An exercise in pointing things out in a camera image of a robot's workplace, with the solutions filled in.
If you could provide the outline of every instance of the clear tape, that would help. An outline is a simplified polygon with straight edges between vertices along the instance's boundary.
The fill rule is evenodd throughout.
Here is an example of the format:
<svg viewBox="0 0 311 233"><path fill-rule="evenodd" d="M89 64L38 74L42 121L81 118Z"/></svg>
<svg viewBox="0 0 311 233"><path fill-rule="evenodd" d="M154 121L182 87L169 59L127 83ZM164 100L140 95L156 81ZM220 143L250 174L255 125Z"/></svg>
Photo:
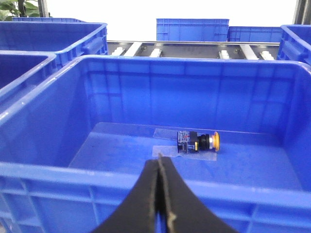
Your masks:
<svg viewBox="0 0 311 233"><path fill-rule="evenodd" d="M208 160L208 161L216 161L217 153L213 151L199 151L196 153L178 153L177 146L153 146L152 148L152 157L183 157L187 159L197 159L197 160Z"/></svg>
<svg viewBox="0 0 311 233"><path fill-rule="evenodd" d="M155 129L155 138L177 140L177 130Z"/></svg>

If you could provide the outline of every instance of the plastic bin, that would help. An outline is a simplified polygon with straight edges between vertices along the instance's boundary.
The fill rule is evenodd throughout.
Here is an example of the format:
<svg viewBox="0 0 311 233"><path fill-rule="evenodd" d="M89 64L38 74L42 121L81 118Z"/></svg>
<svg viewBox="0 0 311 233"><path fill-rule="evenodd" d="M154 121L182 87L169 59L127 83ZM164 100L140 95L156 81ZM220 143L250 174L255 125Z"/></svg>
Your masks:
<svg viewBox="0 0 311 233"><path fill-rule="evenodd" d="M53 53L0 51L0 113L56 71Z"/></svg>
<svg viewBox="0 0 311 233"><path fill-rule="evenodd" d="M75 57L107 54L105 23L0 22L0 50L50 51L60 68Z"/></svg>
<svg viewBox="0 0 311 233"><path fill-rule="evenodd" d="M158 18L156 39L162 41L227 41L229 19Z"/></svg>
<svg viewBox="0 0 311 233"><path fill-rule="evenodd" d="M311 67L292 61L76 58L0 115L1 222L90 231L180 129L220 133L216 160L172 158L216 215L311 232Z"/></svg>
<svg viewBox="0 0 311 233"><path fill-rule="evenodd" d="M83 23L75 18L53 18L53 17L12 17L12 21L30 21L30 22L65 22L65 23Z"/></svg>
<svg viewBox="0 0 311 233"><path fill-rule="evenodd" d="M280 27L229 27L228 41L280 42Z"/></svg>
<svg viewBox="0 0 311 233"><path fill-rule="evenodd" d="M278 50L279 60L293 60L311 64L311 25L283 25Z"/></svg>

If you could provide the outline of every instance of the crate floor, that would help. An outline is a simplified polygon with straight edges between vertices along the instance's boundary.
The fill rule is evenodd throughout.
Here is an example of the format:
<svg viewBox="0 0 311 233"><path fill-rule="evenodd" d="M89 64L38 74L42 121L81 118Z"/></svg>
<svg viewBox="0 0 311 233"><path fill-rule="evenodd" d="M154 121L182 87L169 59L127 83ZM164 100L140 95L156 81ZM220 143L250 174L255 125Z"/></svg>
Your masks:
<svg viewBox="0 0 311 233"><path fill-rule="evenodd" d="M98 123L69 167L140 174L154 146L176 146L178 128ZM200 133L214 131L200 129ZM285 149L276 137L262 133L219 131L217 159L172 158L184 179L262 188L302 190Z"/></svg>

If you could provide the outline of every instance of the white wall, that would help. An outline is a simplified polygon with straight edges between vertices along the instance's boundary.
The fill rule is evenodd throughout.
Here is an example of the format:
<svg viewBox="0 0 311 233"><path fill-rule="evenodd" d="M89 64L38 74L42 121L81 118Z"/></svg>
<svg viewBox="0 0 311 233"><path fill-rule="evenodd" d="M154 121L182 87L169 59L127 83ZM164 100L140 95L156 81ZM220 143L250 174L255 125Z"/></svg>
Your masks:
<svg viewBox="0 0 311 233"><path fill-rule="evenodd" d="M108 23L108 40L156 40L156 18L228 18L230 26L292 24L296 0L47 0L53 17Z"/></svg>

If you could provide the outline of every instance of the crate handle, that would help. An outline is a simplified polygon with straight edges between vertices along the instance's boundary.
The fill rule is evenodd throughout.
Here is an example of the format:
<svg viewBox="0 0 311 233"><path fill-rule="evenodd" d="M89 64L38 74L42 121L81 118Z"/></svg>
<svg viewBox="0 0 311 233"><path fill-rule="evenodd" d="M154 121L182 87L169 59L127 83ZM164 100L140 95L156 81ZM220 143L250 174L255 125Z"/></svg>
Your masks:
<svg viewBox="0 0 311 233"><path fill-rule="evenodd" d="M97 37L82 47L83 55L96 54L103 46L103 38Z"/></svg>

